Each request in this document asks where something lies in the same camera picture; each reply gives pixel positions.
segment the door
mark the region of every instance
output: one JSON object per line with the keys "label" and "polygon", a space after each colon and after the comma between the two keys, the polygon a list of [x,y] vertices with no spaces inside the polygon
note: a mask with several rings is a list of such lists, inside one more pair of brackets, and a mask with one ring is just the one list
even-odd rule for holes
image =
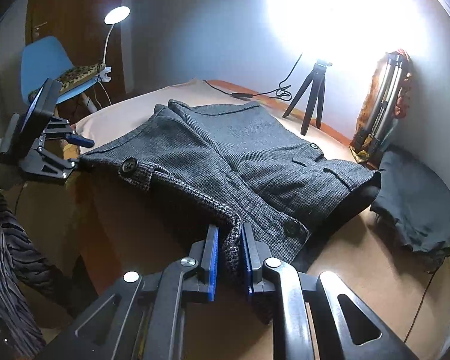
{"label": "door", "polygon": [[[55,36],[75,66],[87,66],[102,62],[105,38],[110,26],[104,23],[106,14],[121,5],[121,0],[28,0],[25,41],[35,42],[45,36]],[[110,82],[103,83],[112,103],[125,98],[120,25],[113,29],[107,49],[107,66],[112,67]],[[98,101],[108,104],[100,85],[87,90]],[[64,108],[73,109],[75,101],[63,103]],[[67,112],[59,112],[69,117]]]}

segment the black mini tripod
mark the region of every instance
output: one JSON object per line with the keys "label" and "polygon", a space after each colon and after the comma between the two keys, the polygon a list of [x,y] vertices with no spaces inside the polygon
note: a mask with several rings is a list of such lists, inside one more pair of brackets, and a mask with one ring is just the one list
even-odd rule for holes
{"label": "black mini tripod", "polygon": [[308,126],[310,125],[310,121],[312,120],[313,111],[315,110],[315,104],[318,100],[318,109],[317,109],[317,128],[321,127],[321,117],[323,114],[323,100],[325,98],[325,72],[327,71],[327,66],[332,66],[330,62],[324,61],[323,59],[319,59],[316,64],[313,66],[313,70],[308,74],[303,81],[302,86],[296,93],[292,102],[288,106],[287,110],[283,114],[283,117],[287,117],[290,112],[295,108],[296,103],[303,96],[308,86],[312,84],[312,89],[310,90],[310,97],[308,97],[308,104],[306,105],[305,117],[303,118],[302,128],[300,130],[300,134],[306,135],[308,131]]}

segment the button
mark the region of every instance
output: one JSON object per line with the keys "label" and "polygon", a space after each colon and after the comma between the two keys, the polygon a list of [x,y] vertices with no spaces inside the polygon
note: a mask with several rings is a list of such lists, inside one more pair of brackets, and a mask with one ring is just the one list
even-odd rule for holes
{"label": "button", "polygon": [[135,172],[135,170],[137,169],[137,165],[138,165],[138,161],[136,158],[128,158],[126,159],[123,163],[122,163],[122,173],[124,174],[130,174]]}
{"label": "button", "polygon": [[294,221],[285,222],[283,231],[287,237],[296,237],[300,235],[300,225]]}

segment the triangular cutout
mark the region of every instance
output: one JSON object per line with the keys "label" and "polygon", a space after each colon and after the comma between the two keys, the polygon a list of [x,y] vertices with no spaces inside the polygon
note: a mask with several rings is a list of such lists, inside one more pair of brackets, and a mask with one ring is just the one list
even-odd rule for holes
{"label": "triangular cutout", "polygon": [[120,295],[111,297],[77,331],[78,337],[85,338],[96,345],[104,345],[112,326],[113,317],[120,304]]}
{"label": "triangular cutout", "polygon": [[345,294],[338,295],[345,321],[350,331],[351,340],[355,345],[375,340],[380,337],[380,330]]}

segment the silver screw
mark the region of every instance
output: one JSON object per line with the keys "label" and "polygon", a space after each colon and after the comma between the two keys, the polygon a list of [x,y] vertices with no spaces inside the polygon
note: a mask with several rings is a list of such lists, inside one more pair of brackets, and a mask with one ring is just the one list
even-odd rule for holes
{"label": "silver screw", "polygon": [[197,263],[197,261],[192,257],[184,257],[180,260],[180,264],[183,266],[194,266]]}
{"label": "silver screw", "polygon": [[282,262],[275,257],[269,257],[265,260],[265,264],[267,264],[270,268],[278,268]]}

